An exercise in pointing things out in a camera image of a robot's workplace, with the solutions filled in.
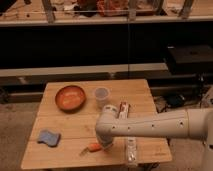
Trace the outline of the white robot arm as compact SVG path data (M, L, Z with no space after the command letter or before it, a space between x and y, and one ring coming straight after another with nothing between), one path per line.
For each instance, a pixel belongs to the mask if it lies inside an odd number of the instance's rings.
M103 108L95 132L103 148L115 137L188 138L205 141L200 171L213 171L213 108L173 110L120 119L112 105Z

